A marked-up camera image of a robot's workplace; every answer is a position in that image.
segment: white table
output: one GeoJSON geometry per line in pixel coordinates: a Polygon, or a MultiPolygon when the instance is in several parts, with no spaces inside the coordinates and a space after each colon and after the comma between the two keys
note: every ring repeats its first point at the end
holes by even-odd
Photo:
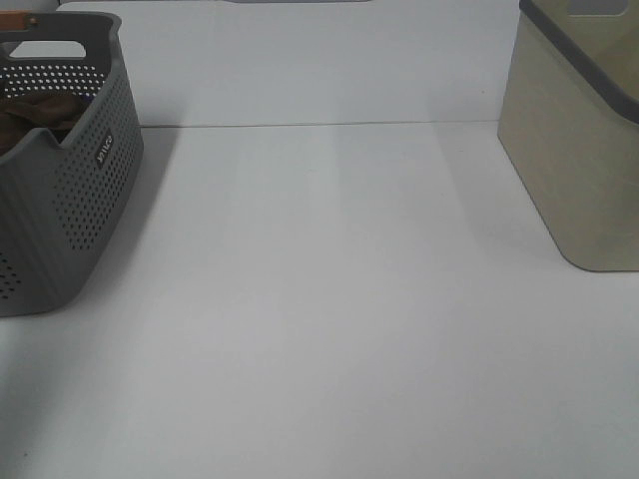
{"type": "Polygon", "coordinates": [[[495,130],[145,130],[84,292],[0,321],[0,477],[634,479],[639,275],[495,130]]]}
{"type": "Polygon", "coordinates": [[[68,3],[123,19],[144,125],[499,118],[516,0],[68,3]]]}

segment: beige plastic bin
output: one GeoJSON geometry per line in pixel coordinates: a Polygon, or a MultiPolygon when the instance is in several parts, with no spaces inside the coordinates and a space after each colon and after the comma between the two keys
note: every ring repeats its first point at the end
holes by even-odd
{"type": "Polygon", "coordinates": [[[639,270],[639,0],[520,6],[499,138],[569,261],[639,270]]]}

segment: basket handle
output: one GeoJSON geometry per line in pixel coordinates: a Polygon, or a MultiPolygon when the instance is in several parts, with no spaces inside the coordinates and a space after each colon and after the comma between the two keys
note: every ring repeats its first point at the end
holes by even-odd
{"type": "MultiPolygon", "coordinates": [[[[85,51],[84,61],[109,69],[112,47],[117,45],[115,32],[120,19],[115,15],[93,13],[26,13],[23,30],[0,30],[0,43],[25,41],[69,41],[80,43],[85,51]]],[[[20,62],[25,59],[4,59],[20,62]]]]}

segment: basket hole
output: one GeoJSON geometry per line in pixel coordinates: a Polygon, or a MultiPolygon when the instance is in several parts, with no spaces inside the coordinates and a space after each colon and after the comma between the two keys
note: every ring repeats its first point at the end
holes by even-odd
{"type": "Polygon", "coordinates": [[[68,41],[28,41],[22,42],[12,53],[13,58],[75,58],[87,56],[84,47],[78,42],[68,41]]]}

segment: perforated basket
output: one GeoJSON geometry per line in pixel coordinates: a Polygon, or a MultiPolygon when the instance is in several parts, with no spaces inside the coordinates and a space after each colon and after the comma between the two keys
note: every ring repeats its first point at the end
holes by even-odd
{"type": "Polygon", "coordinates": [[[108,14],[33,14],[0,42],[76,41],[82,59],[0,54],[7,96],[67,91],[93,97],[59,144],[32,130],[0,156],[0,316],[55,309],[82,288],[116,227],[143,154],[138,117],[108,14]]]}

